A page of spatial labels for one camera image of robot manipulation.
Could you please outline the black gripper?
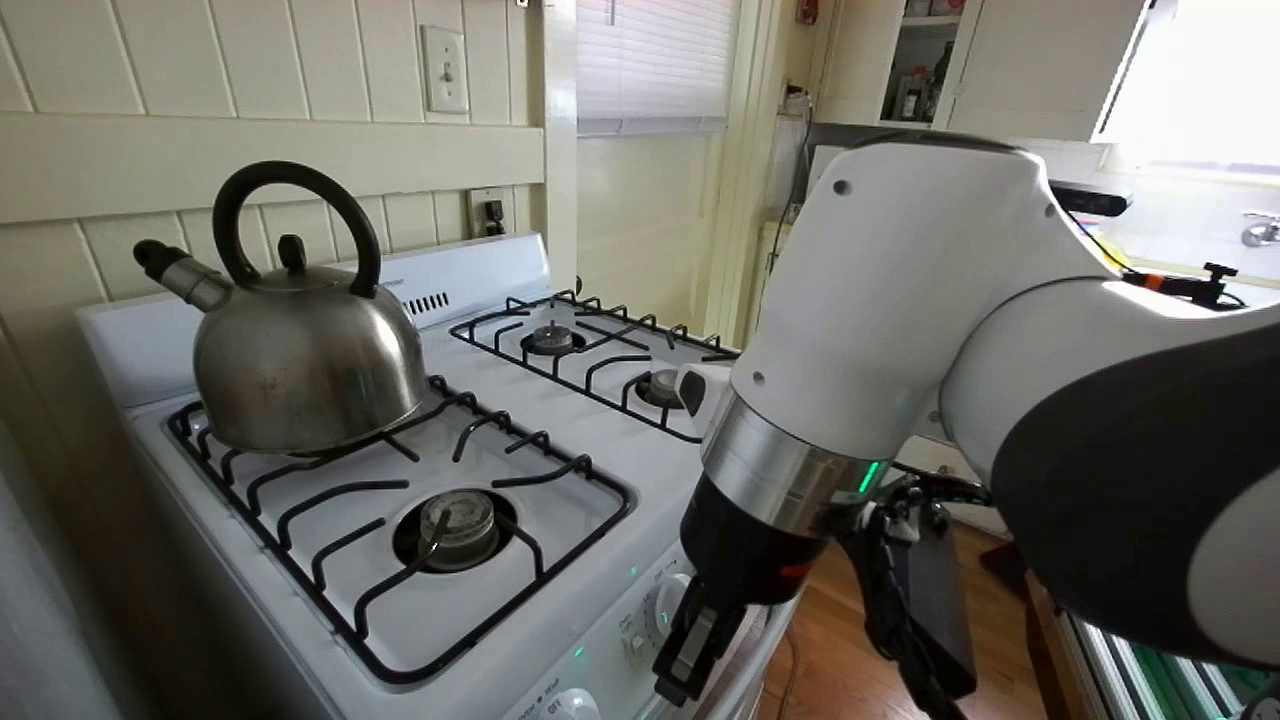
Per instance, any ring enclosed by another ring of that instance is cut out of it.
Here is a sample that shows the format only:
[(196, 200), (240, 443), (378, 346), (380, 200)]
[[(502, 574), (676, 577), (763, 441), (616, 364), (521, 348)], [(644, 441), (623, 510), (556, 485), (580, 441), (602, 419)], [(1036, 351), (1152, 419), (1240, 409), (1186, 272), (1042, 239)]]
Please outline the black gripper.
[(816, 505), (799, 529), (782, 529), (744, 513), (711, 479), (697, 485), (682, 521), (692, 580), (652, 660), (655, 691), (670, 703), (703, 691), (754, 605), (786, 605), (799, 593), (824, 550), (824, 513), (828, 505)]

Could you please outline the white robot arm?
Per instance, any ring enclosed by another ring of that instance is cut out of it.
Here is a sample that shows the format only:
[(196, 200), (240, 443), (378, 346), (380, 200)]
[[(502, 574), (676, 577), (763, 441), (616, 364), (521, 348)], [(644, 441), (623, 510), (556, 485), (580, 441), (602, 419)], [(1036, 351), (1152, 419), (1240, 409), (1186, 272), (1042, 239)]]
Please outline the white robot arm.
[(755, 605), (847, 554), (869, 639), (956, 720), (975, 688), (941, 505), (1004, 518), (1072, 616), (1280, 664), (1280, 309), (1117, 272), (1036, 157), (845, 150), (807, 185), (735, 364), (689, 364), (692, 584), (655, 651), (684, 703)]

